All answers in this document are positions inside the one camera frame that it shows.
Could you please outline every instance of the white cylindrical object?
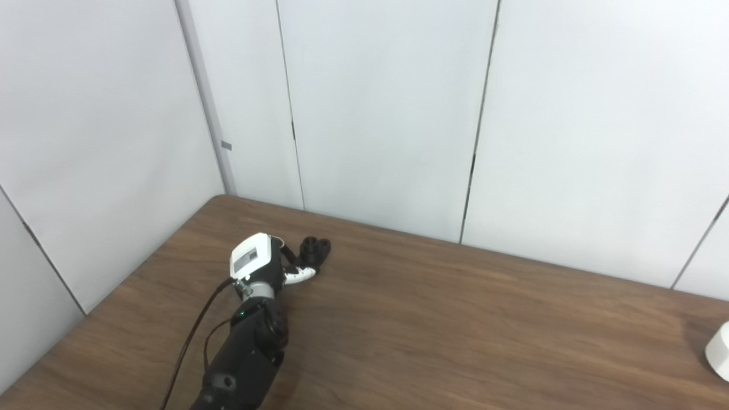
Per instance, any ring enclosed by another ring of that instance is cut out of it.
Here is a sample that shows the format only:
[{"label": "white cylindrical object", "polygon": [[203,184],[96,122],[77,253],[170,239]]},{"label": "white cylindrical object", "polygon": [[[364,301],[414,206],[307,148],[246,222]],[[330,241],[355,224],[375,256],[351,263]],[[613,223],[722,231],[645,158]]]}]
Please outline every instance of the white cylindrical object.
[{"label": "white cylindrical object", "polygon": [[714,371],[729,382],[729,322],[722,325],[706,345],[706,359]]}]

